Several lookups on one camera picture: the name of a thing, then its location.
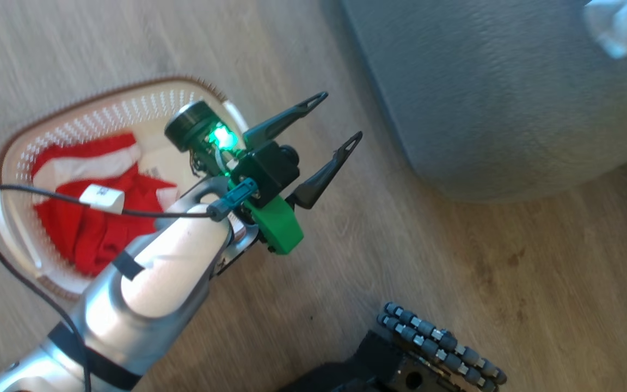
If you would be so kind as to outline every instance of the green 3d-printed part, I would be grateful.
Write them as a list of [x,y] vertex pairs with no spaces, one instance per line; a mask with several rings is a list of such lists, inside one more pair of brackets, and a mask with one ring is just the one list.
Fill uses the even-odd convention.
[[244,206],[251,210],[253,220],[277,255],[288,255],[304,238],[294,210],[282,196],[276,196],[263,208],[257,209],[249,201]]

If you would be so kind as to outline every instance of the black cable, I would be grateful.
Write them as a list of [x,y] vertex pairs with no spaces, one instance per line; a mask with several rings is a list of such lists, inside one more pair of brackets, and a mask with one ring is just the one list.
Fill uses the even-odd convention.
[[[89,206],[87,203],[82,203],[77,198],[73,198],[72,196],[67,196],[66,194],[61,194],[57,192],[46,191],[45,189],[35,188],[33,186],[27,185],[17,185],[17,184],[3,184],[0,185],[0,191],[22,191],[28,193],[39,194],[41,196],[47,196],[48,198],[60,199],[62,201],[67,201],[68,203],[80,204],[82,206]],[[122,209],[122,215],[129,216],[138,216],[142,218],[209,218],[211,214],[209,213],[155,213],[149,211],[136,211],[136,210],[127,210]],[[69,317],[67,312],[60,306],[57,302],[55,302],[49,295],[47,295],[43,290],[35,286],[35,284],[30,281],[28,278],[22,275],[16,268],[11,265],[10,261],[7,260],[7,257],[3,255],[2,251],[0,251],[0,263],[4,266],[14,276],[20,283],[29,288],[35,295],[42,298],[47,305],[50,305],[59,315],[62,317],[65,323],[69,326],[79,343],[79,352],[81,353],[81,360],[83,363],[80,363],[82,368],[84,368],[84,392],[91,392],[91,375],[89,370],[89,362],[87,361],[87,355],[85,354],[85,350],[87,346],[84,343],[84,338],[77,329],[76,325],[72,321],[72,318]]]

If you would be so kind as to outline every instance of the clothing tag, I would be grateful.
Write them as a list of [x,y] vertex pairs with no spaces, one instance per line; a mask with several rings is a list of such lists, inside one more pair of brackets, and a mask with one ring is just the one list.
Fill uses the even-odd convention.
[[117,189],[91,184],[79,198],[92,209],[121,214],[125,207],[125,193]]

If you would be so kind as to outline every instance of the gray ottoman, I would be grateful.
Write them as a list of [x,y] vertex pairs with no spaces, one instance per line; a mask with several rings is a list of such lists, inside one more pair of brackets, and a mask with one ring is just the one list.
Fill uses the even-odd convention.
[[627,57],[585,30],[587,0],[345,0],[419,176],[450,198],[557,193],[627,161]]

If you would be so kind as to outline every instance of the white cloth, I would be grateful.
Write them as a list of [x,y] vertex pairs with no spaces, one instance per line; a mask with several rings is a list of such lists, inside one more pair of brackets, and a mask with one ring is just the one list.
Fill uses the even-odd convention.
[[585,6],[585,22],[610,57],[627,56],[627,0],[592,0]]

